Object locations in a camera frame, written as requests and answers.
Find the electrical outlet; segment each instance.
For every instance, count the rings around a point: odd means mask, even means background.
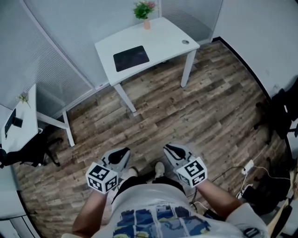
[[[253,167],[253,165],[254,165],[254,164],[253,164],[253,161],[250,160],[250,161],[246,164],[246,166],[244,166],[244,169],[242,169],[241,173],[244,174],[244,175],[248,174],[248,172],[251,170],[251,168]]]

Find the black mouse pad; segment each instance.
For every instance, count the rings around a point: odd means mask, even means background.
[[[148,55],[143,46],[122,51],[114,54],[113,57],[117,72],[149,62]]]

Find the potted plant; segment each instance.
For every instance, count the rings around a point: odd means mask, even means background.
[[[28,93],[22,92],[19,96],[17,96],[17,99],[20,100],[20,102],[22,102],[22,103],[27,103],[28,106],[30,107],[30,105],[28,103]]]
[[[135,3],[135,17],[138,19],[144,19],[144,28],[146,30],[150,29],[148,14],[154,11],[155,6],[156,4],[153,1],[140,1],[138,3]]]

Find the wooden floor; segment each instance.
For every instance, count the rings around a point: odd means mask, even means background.
[[[86,170],[112,148],[129,147],[128,167],[136,166],[146,173],[155,162],[167,162],[162,150],[166,143],[184,144],[204,159],[211,180],[250,159],[266,166],[266,157],[277,158],[285,152],[285,142],[276,134],[271,145],[266,146],[267,129],[253,129],[260,118],[255,104],[264,101],[265,96],[222,43],[205,45],[198,51],[189,82],[181,88],[184,63],[185,57],[175,58],[123,84],[137,109],[135,116],[112,87],[69,111],[76,146],[68,146],[62,130],[50,135],[64,138],[62,144],[52,147],[61,167],[14,166],[26,207],[42,235],[60,237],[70,231],[90,194]],[[240,171],[230,170],[216,184],[237,194],[244,179]],[[263,173],[254,170],[247,181],[257,172]],[[167,174],[173,177],[168,163]],[[185,190],[188,196],[193,193],[187,187]],[[105,210],[105,224],[112,196],[111,193]],[[196,199],[203,201],[199,194]]]

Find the pink vase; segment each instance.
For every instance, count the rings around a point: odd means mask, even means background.
[[[144,28],[145,30],[150,30],[150,21],[148,19],[144,21]]]

